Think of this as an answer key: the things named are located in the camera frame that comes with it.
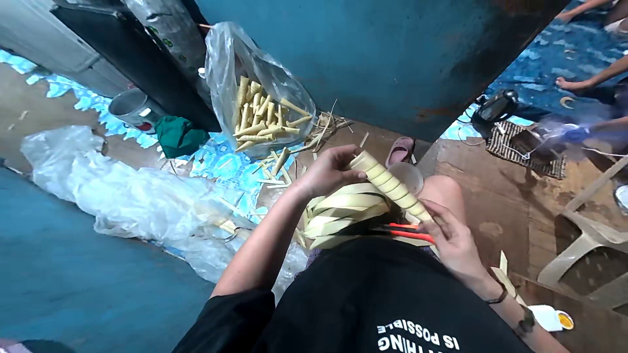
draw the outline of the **plastic bag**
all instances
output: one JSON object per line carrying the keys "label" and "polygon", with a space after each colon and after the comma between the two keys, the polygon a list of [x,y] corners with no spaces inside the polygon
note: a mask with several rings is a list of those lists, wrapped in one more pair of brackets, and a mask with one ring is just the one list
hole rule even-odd
{"label": "plastic bag", "polygon": [[[225,241],[230,234],[216,223],[229,219],[238,227],[255,226],[217,200],[233,199],[234,192],[204,178],[135,170],[103,156],[103,142],[88,126],[65,126],[25,137],[20,151],[33,166],[34,183],[94,215],[96,232],[183,251],[199,276],[218,281],[244,240]],[[291,246],[273,288],[278,298],[306,262],[303,250]]]}
{"label": "plastic bag", "polygon": [[[223,132],[229,137],[229,143],[235,149],[236,139],[233,137],[234,109],[237,100],[240,75],[249,77],[262,85],[264,90],[276,101],[288,99],[315,117],[314,101],[297,81],[292,73],[277,62],[271,55],[264,53],[249,37],[239,24],[221,22],[213,25],[205,37],[207,56],[205,57],[205,80],[210,88],[212,105]],[[287,121],[295,121],[303,117],[298,112],[288,109],[284,115]],[[310,132],[313,124],[299,126],[300,134],[278,138],[272,143],[261,143],[245,149],[248,156],[266,156],[268,148],[302,140]]]}

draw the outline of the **teal metal panel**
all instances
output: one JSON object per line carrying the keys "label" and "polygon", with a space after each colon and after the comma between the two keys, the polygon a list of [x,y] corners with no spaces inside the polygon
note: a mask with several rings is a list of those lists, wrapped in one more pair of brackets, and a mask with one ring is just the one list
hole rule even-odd
{"label": "teal metal panel", "polygon": [[181,259],[94,232],[91,215],[1,167],[0,209],[1,338],[169,352],[213,290]]}
{"label": "teal metal panel", "polygon": [[318,107],[434,141],[568,0],[196,0],[238,22]]}

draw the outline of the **black t-shirt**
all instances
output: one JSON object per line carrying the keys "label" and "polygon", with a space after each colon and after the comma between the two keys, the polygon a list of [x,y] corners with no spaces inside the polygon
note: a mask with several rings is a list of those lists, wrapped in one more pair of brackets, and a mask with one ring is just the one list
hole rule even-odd
{"label": "black t-shirt", "polygon": [[210,299],[174,352],[530,352],[437,260],[365,237],[321,252],[274,307],[270,291]]}

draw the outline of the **hand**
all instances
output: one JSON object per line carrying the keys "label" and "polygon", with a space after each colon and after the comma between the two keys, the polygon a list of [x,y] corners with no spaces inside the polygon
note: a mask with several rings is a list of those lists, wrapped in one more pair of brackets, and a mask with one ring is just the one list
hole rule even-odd
{"label": "hand", "polygon": [[569,11],[563,11],[563,12],[561,12],[560,14],[557,14],[557,15],[556,15],[556,17],[554,17],[554,18],[555,18],[555,19],[559,19],[559,20],[561,20],[562,22],[567,23],[567,22],[570,22],[570,21],[571,21],[574,17],[575,17],[575,15],[574,15],[574,14],[572,14],[571,12],[569,12]]}
{"label": "hand", "polygon": [[558,77],[556,79],[556,85],[561,89],[568,90],[570,92],[585,90],[593,87],[595,84],[589,80],[580,82],[569,82],[564,77]]}
{"label": "hand", "polygon": [[341,187],[366,180],[366,173],[357,170],[343,171],[357,154],[360,153],[354,144],[334,147],[318,156],[308,171],[294,187],[309,198],[326,196]]}
{"label": "hand", "polygon": [[482,299],[499,297],[501,286],[482,265],[469,228],[448,208],[429,200],[421,202],[436,222],[426,222],[423,227],[434,238],[443,265]]}

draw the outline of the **wrist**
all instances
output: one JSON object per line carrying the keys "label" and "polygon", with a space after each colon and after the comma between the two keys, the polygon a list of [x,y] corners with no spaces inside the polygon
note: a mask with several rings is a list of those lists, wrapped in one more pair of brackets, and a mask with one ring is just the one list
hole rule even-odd
{"label": "wrist", "polygon": [[465,281],[464,284],[482,300],[499,298],[503,292],[502,286],[488,273],[483,278]]}
{"label": "wrist", "polygon": [[284,194],[290,194],[299,201],[306,203],[314,198],[312,190],[310,190],[307,185],[304,185],[301,180],[297,180],[290,184]]}

